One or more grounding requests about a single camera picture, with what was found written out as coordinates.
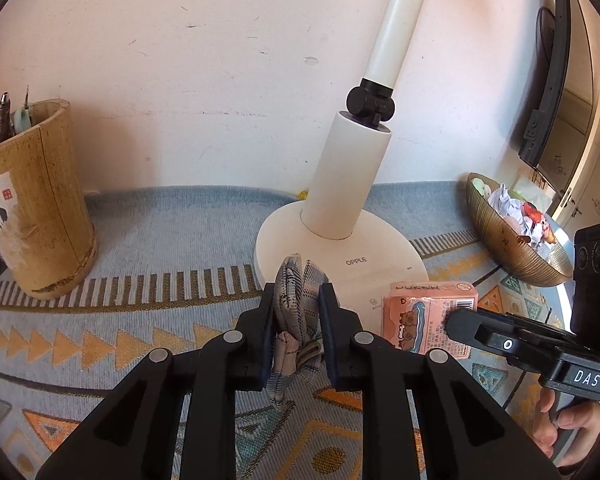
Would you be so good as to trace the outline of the person's right hand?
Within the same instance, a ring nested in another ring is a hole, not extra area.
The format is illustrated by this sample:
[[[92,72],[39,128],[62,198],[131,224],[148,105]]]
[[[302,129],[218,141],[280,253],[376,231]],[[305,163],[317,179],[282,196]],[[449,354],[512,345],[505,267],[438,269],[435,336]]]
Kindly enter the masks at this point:
[[[558,413],[556,422],[552,422],[550,409],[555,403],[555,396],[554,390],[541,389],[539,401],[535,405],[531,437],[542,452],[550,457],[554,453],[558,431],[576,430],[576,438],[558,463],[559,467],[568,468],[585,459],[600,435],[600,404],[586,401],[571,408],[564,408]]]

